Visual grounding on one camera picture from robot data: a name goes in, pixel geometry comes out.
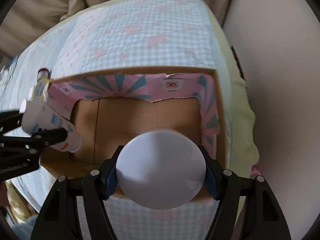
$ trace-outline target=silver bolt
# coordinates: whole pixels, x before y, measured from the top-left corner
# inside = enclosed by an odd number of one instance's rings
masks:
[[[61,175],[58,177],[59,182],[63,182],[65,179],[66,179],[66,176],[64,176],[64,175]]]
[[[231,170],[224,170],[223,174],[226,176],[231,176],[232,175],[232,171]]]
[[[31,154],[36,154],[36,153],[37,153],[37,150],[36,150],[36,149],[30,149],[29,152],[30,152]]]
[[[262,176],[257,176],[257,181],[259,181],[259,182],[264,182],[264,177],[262,177]]]
[[[92,170],[90,172],[91,176],[97,176],[100,172],[98,170]]]

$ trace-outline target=white bowl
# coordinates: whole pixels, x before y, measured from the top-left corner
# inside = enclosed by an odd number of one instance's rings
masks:
[[[206,173],[197,145],[173,130],[138,135],[122,149],[116,176],[123,192],[151,209],[171,209],[190,201]]]

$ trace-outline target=open box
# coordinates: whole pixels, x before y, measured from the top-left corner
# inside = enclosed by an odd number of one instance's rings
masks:
[[[52,80],[52,83],[58,84],[80,78],[118,73],[125,75],[159,73],[210,75],[214,81],[220,127],[216,137],[216,155],[219,163],[225,167],[226,134],[216,70],[199,67],[131,67],[75,75]],[[201,131],[203,130],[197,98],[173,98],[157,102],[133,98],[80,100],[73,107],[70,120],[83,136],[83,145],[74,154],[59,152],[50,147],[46,148],[41,157],[41,165],[54,176],[62,174],[69,178],[85,176],[92,169],[98,168],[105,159],[110,158],[118,145],[125,145],[138,134],[151,129],[174,129],[197,145],[201,145]],[[115,195],[125,197],[119,186]],[[195,199],[208,196],[203,187]]]

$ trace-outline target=blue gingham fabric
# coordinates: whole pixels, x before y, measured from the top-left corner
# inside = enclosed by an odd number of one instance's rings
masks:
[[[228,70],[203,2],[127,0],[77,15],[31,44],[9,71],[0,72],[0,108],[2,111],[19,108],[35,85],[41,67],[51,70],[52,78],[60,78],[108,68],[149,65],[215,68],[222,94],[230,86],[228,80],[221,78],[221,73],[228,76]],[[226,115],[227,130],[230,125]],[[21,129],[10,134],[25,135]],[[53,184],[54,177],[42,168],[12,182],[39,211],[49,192],[48,182]],[[204,239],[217,205],[211,199],[189,202],[173,210],[154,211],[114,197],[105,204],[119,240]],[[81,200],[78,206],[84,239],[90,239]]]

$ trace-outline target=bed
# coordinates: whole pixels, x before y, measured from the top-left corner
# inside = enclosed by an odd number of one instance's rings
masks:
[[[51,78],[60,78],[106,68],[150,65],[217,70],[225,113],[226,168],[249,177],[259,159],[252,139],[254,114],[228,42],[202,0],[112,0],[78,12],[47,31],[8,69],[1,70],[0,108],[19,108],[41,67],[52,72]],[[21,129],[10,135],[25,136]],[[12,182],[39,211],[55,179],[41,167]],[[79,198],[81,229],[84,239],[89,239],[82,206]],[[112,198],[105,207],[119,239],[159,235],[161,239],[185,239],[190,234],[193,239],[203,239],[217,202],[186,203],[174,210],[155,212],[130,200]]]

